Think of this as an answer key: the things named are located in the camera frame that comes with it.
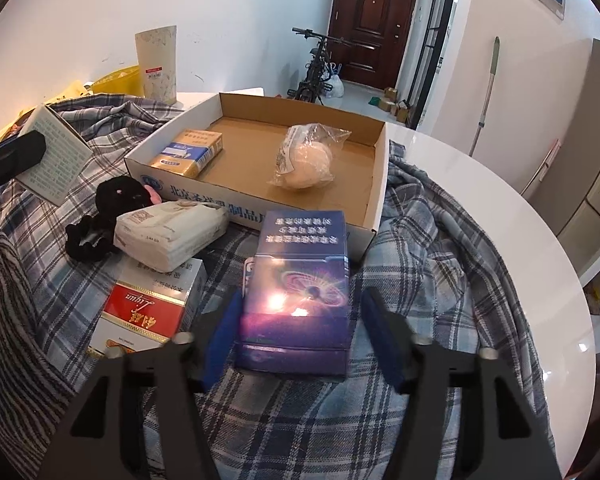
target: mop handle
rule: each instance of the mop handle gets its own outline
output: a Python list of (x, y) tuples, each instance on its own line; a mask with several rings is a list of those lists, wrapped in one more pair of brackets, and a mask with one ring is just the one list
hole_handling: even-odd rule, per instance
[(500, 38), (496, 36), (496, 40), (493, 42), (493, 57), (491, 58), (491, 75), (489, 77), (489, 87), (487, 89), (487, 96), (484, 100), (484, 107), (482, 108), (482, 115), (478, 122), (478, 131), (475, 133), (474, 143), (471, 146), (469, 156), (474, 156), (476, 144), (478, 144), (478, 137), (480, 132), (484, 128), (484, 122), (487, 119), (487, 108), (489, 107), (489, 101), (491, 100), (491, 91), (493, 90), (493, 81), (496, 79), (496, 70), (498, 69), (498, 59), (500, 57)]

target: brown door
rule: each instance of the brown door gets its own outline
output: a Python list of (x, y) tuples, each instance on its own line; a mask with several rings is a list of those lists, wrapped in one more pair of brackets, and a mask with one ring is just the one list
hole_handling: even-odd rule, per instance
[(330, 45), (340, 77), (375, 88), (395, 86), (416, 0), (333, 0), (329, 35), (358, 46)]

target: bread roll in plastic bag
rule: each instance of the bread roll in plastic bag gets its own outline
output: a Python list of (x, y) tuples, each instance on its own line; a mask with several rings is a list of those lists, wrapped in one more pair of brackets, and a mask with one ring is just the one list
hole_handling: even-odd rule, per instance
[(272, 184), (287, 189), (328, 184), (334, 179), (333, 157), (350, 134), (347, 130), (317, 123), (292, 126), (278, 150)]

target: tissue pack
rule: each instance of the tissue pack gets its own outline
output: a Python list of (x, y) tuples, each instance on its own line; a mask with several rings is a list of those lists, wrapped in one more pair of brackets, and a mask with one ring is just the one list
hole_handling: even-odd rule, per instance
[(159, 170), (196, 178), (221, 150), (222, 134), (184, 130), (154, 158), (151, 165)]
[(158, 272), (171, 272), (221, 237), (228, 211), (216, 204), (177, 200), (116, 219), (113, 244)]
[(344, 378), (352, 335), (346, 235), (342, 211), (267, 212), (245, 267), (238, 368)]

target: yellow cigarette pack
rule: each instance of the yellow cigarette pack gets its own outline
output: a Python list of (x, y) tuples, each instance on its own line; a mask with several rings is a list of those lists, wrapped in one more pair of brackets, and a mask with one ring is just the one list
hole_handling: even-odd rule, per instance
[(180, 132), (151, 165), (160, 170), (196, 178), (222, 150), (222, 134), (203, 130)]

